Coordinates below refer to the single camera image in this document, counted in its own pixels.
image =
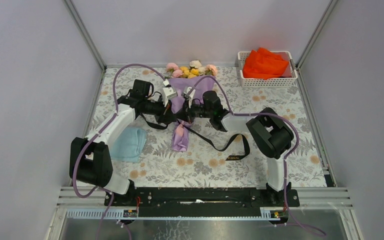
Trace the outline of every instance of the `robotic arm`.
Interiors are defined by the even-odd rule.
[[[154,101],[149,99],[151,88],[154,91],[154,86],[150,82],[136,79],[128,94],[117,100],[117,116],[102,133],[93,132],[85,138],[76,137],[72,141],[69,171],[71,178],[82,148],[88,139],[98,133],[98,137],[80,159],[77,180],[108,189],[117,194],[126,194],[130,181],[113,174],[109,148],[112,147],[123,130],[138,116],[149,114],[155,116],[155,120],[159,124],[168,125],[177,119],[192,123],[195,118],[209,118],[209,122],[216,130],[250,132],[259,150],[268,157],[268,185],[275,191],[281,191],[284,188],[281,156],[291,147],[294,135],[283,121],[270,116],[234,116],[223,108],[220,98],[214,91],[205,92],[202,96],[203,103],[196,103],[192,100],[194,91],[191,95],[187,94],[190,87],[183,91],[185,101],[182,109],[177,113],[172,113],[170,100],[177,97],[177,92],[166,84],[159,99]],[[276,114],[269,107],[265,108],[263,112]],[[107,118],[98,129],[102,129],[110,121],[111,117]],[[91,153],[93,153],[93,159],[87,157]]]

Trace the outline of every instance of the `floral tablecloth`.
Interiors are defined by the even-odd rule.
[[[108,68],[102,83],[90,130],[97,128],[114,111],[113,79],[118,68]],[[164,68],[157,68],[160,73]],[[289,119],[298,129],[300,145],[288,158],[288,177],[295,187],[325,187],[322,166],[318,158],[310,124],[296,84],[289,88],[242,88],[235,67],[218,68],[217,80],[223,86],[231,107],[236,113],[259,112],[273,108],[278,115]],[[128,68],[116,82],[117,97],[127,94],[135,79],[149,81],[155,90],[163,83],[155,73],[146,68]],[[213,89],[226,106],[217,85]],[[153,116],[148,121],[155,122]],[[230,147],[219,152],[195,134],[189,133],[186,152],[172,150],[174,124],[166,130],[150,128],[142,118],[131,126],[147,131],[147,139],[138,163],[113,160],[114,174],[134,181],[137,187],[264,187],[267,182],[267,159],[258,150],[251,134],[247,136],[250,154],[240,161],[225,161],[227,156],[243,152],[237,138]],[[211,139],[217,148],[223,147],[230,136],[237,132],[220,132],[213,129],[206,118],[196,118],[192,129]]]

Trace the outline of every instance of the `black strap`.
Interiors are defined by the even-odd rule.
[[[241,160],[241,159],[245,158],[246,156],[248,156],[250,154],[250,152],[251,152],[248,140],[247,140],[247,138],[243,134],[237,133],[237,134],[231,136],[229,141],[227,142],[226,146],[224,146],[223,149],[217,149],[214,146],[214,143],[210,139],[202,136],[201,134],[197,133],[196,131],[190,129],[189,127],[187,127],[185,125],[183,125],[183,127],[186,128],[187,130],[189,130],[191,133],[198,135],[198,137],[202,138],[204,141],[209,143],[215,150],[217,150],[219,152],[224,152],[226,149],[228,149],[228,147],[231,145],[233,140],[235,140],[235,138],[237,136],[241,135],[242,136],[242,142],[243,142],[243,149],[245,150],[245,155],[230,155],[230,156],[227,157],[226,161],[238,161],[238,160]]]
[[[168,127],[167,124],[165,126],[163,126],[163,125],[159,125],[159,124],[147,121],[147,119],[145,118],[145,116],[142,113],[140,114],[140,116],[145,120],[145,122],[148,124],[148,126],[150,126],[153,129],[164,130],[164,129],[167,129],[167,127]]]

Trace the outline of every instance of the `gray floor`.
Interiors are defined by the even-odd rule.
[[[316,226],[332,240],[347,239],[340,216],[335,210],[294,210],[302,223]],[[62,240],[94,240],[99,220],[68,218]],[[318,240],[296,226],[273,227],[267,221],[222,220],[137,220],[128,225],[133,240],[263,240],[295,239]],[[128,240],[125,228],[115,220],[105,220],[99,234],[100,240]]]

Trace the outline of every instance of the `white flower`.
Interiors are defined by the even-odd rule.
[[[202,67],[203,65],[200,63],[199,60],[194,60],[194,61],[189,62],[189,66],[191,68],[198,69],[198,68]]]
[[[199,71],[199,74],[200,74],[200,75],[204,75],[204,74],[205,74],[205,71],[206,71],[206,69],[205,69],[205,67],[204,67],[204,66],[201,66],[201,67],[198,67],[198,71]]]

